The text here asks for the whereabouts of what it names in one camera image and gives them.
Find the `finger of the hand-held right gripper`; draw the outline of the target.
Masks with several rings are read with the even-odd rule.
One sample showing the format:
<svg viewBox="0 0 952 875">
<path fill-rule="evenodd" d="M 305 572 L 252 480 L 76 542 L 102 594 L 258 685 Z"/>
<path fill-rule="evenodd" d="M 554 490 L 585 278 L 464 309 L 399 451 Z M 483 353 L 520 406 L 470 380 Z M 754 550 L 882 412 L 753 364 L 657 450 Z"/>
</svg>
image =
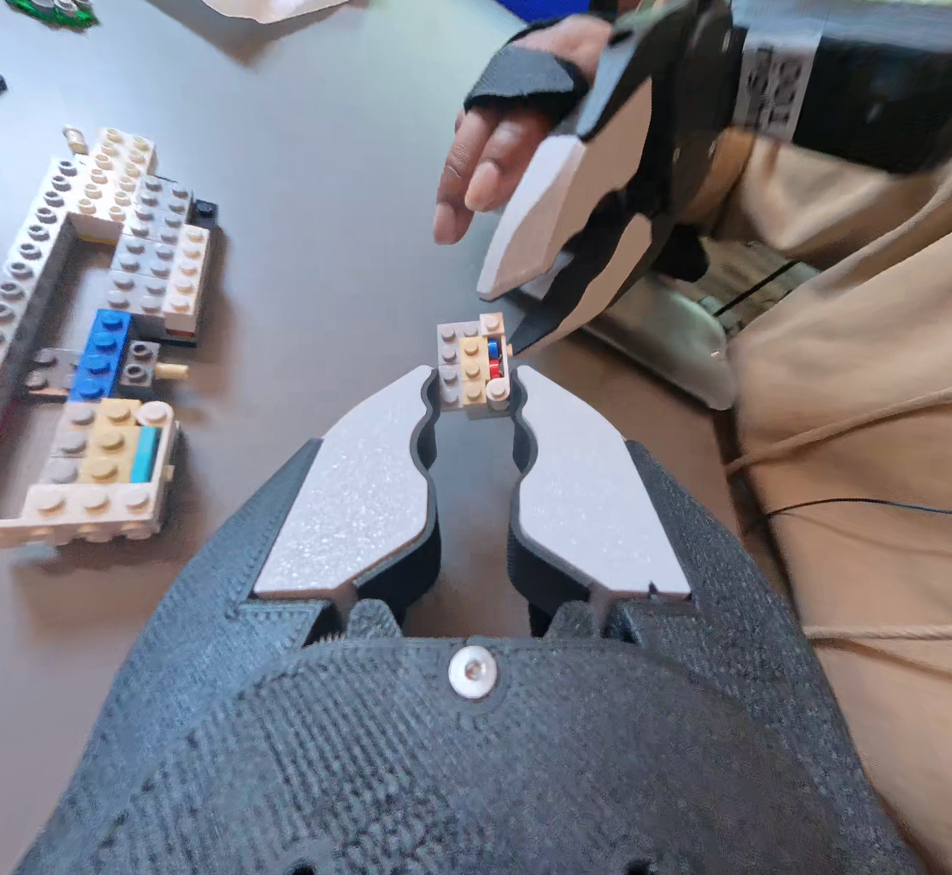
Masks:
<svg viewBox="0 0 952 875">
<path fill-rule="evenodd" d="M 649 133 L 652 85 L 641 83 L 588 141 L 570 132 L 541 143 L 486 251 L 477 283 L 481 299 L 493 301 L 546 273 L 602 199 L 635 176 Z"/>
<path fill-rule="evenodd" d="M 626 226 L 598 215 L 520 292 L 530 298 L 526 314 L 509 337 L 516 357 L 528 356 L 581 329 L 607 309 L 652 249 L 648 217 L 635 214 Z"/>
</svg>

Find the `person's beige hoodie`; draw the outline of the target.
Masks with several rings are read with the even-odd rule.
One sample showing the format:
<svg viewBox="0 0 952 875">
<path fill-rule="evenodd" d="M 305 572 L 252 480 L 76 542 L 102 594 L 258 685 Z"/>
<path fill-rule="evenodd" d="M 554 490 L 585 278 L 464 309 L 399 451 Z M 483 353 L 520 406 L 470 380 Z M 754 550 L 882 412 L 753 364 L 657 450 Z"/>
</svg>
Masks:
<svg viewBox="0 0 952 875">
<path fill-rule="evenodd" d="M 757 140 L 724 208 L 818 273 L 734 340 L 739 469 L 867 777 L 951 863 L 951 174 Z"/>
</svg>

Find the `long grey white lego assembly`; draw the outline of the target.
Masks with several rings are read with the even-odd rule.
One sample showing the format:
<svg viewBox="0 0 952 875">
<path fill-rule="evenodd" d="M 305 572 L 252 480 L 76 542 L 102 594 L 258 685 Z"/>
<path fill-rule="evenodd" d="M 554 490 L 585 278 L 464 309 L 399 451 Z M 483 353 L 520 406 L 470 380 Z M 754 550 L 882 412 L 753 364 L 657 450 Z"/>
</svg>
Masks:
<svg viewBox="0 0 952 875">
<path fill-rule="evenodd" d="M 212 262 L 217 206 L 156 172 L 154 142 L 113 127 L 64 138 L 70 156 L 51 160 L 2 257 L 2 418 L 23 400 L 58 412 L 3 549 L 159 533 L 180 424 L 155 387 L 188 374 L 161 348 L 197 345 Z M 41 345 L 83 243 L 107 254 L 105 290 L 78 348 Z"/>
</svg>

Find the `shiny silver object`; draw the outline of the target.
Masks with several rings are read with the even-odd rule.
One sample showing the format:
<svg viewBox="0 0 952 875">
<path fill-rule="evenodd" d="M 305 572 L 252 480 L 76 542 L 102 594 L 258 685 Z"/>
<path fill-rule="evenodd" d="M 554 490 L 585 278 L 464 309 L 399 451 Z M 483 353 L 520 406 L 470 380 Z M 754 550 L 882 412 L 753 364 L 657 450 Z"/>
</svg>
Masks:
<svg viewBox="0 0 952 875">
<path fill-rule="evenodd" d="M 737 397 L 720 322 L 679 284 L 707 273 L 708 252 L 691 228 L 679 229 L 658 261 L 584 332 L 714 411 Z"/>
</svg>

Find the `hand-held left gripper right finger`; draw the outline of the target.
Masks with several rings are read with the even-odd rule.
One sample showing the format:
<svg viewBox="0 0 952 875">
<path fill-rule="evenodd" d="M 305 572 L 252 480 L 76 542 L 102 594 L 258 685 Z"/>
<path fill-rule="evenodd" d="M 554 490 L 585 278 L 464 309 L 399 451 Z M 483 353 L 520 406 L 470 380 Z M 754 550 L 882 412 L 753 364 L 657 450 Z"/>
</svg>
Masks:
<svg viewBox="0 0 952 875">
<path fill-rule="evenodd" d="M 548 580 L 521 581 L 531 603 L 688 598 L 691 586 L 622 433 L 535 369 L 518 368 L 519 464 L 511 528 Z"/>
</svg>

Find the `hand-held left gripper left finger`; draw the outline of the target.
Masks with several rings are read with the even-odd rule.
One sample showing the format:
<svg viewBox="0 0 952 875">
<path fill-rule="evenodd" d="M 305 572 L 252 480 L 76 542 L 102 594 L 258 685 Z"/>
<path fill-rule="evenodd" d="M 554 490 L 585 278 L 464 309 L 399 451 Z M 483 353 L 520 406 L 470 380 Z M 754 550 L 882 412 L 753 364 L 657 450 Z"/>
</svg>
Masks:
<svg viewBox="0 0 952 875">
<path fill-rule="evenodd" d="M 432 418 L 418 366 L 327 431 L 253 587 L 266 600 L 350 603 L 363 574 L 422 540 L 429 482 L 414 441 Z"/>
</svg>

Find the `person's right hand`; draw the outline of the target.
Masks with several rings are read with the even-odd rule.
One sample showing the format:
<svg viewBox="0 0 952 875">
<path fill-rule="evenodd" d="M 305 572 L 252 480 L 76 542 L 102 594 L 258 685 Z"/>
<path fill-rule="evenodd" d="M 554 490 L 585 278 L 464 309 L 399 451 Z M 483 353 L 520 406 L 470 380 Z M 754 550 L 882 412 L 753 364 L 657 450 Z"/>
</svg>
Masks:
<svg viewBox="0 0 952 875">
<path fill-rule="evenodd" d="M 591 82 L 611 34 L 607 21 L 576 14 L 516 39 L 515 45 L 572 62 Z M 437 188 L 435 242 L 458 243 L 476 213 L 505 205 L 554 127 L 552 120 L 530 107 L 475 107 L 461 112 Z"/>
</svg>

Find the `small grey tan lego assembly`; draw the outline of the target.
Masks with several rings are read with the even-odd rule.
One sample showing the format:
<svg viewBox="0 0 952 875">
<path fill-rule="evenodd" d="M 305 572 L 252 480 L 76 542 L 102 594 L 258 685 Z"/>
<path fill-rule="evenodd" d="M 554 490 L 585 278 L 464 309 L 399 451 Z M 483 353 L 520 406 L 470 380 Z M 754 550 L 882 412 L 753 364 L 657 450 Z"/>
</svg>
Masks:
<svg viewBox="0 0 952 875">
<path fill-rule="evenodd" d="M 470 419 L 502 417 L 510 401 L 505 318 L 501 312 L 436 327 L 440 406 Z"/>
</svg>

